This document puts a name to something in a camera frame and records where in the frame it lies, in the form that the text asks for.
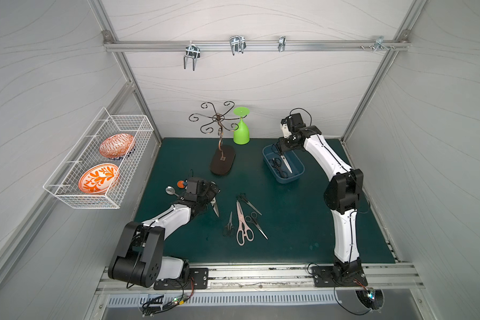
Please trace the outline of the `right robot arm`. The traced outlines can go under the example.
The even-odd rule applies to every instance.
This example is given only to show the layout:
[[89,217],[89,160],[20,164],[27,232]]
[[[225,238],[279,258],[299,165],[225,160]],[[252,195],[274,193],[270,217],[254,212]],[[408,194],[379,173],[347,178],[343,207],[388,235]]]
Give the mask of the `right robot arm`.
[[300,113],[291,113],[282,119],[281,130],[283,137],[277,142],[281,151],[307,151],[329,180],[323,197],[333,214],[335,228],[332,278],[338,284],[352,282],[363,272],[357,246],[357,206],[363,191],[363,172],[342,160],[321,131],[314,125],[306,125]]

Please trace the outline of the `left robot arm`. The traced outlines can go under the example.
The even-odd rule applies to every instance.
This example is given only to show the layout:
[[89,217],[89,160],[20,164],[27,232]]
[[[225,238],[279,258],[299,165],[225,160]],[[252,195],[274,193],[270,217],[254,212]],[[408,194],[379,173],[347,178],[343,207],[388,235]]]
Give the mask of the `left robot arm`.
[[167,210],[141,223],[130,221],[123,229],[108,267],[108,277],[128,287],[151,287],[158,281],[189,281],[189,263],[164,256],[165,240],[181,226],[204,213],[220,192],[213,181],[192,177],[185,192]]

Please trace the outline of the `pink handled scissors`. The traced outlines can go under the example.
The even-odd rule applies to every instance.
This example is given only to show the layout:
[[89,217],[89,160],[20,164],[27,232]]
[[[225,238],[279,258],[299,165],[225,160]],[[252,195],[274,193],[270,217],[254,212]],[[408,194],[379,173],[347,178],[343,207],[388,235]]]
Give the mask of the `pink handled scissors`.
[[245,221],[245,216],[243,214],[243,210],[241,208],[241,204],[239,201],[236,201],[236,208],[237,208],[237,217],[238,217],[238,230],[236,233],[236,240],[238,245],[244,246],[246,241],[253,241],[254,240],[254,233],[252,229],[249,227],[247,222]]

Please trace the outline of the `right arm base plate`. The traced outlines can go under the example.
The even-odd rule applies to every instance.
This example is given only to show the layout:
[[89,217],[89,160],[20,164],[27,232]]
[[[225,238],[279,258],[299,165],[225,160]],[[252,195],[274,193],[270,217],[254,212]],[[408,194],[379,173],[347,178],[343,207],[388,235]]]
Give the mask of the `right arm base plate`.
[[360,266],[347,269],[342,269],[339,265],[313,266],[310,272],[315,287],[368,287],[367,277]]

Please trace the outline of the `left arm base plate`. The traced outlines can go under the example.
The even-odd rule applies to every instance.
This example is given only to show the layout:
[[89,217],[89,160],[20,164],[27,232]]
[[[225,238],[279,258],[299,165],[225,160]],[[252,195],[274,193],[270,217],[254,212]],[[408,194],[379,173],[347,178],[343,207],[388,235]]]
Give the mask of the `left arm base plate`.
[[154,290],[201,290],[208,287],[209,269],[204,267],[190,267],[182,271],[178,279],[164,279],[156,281]]

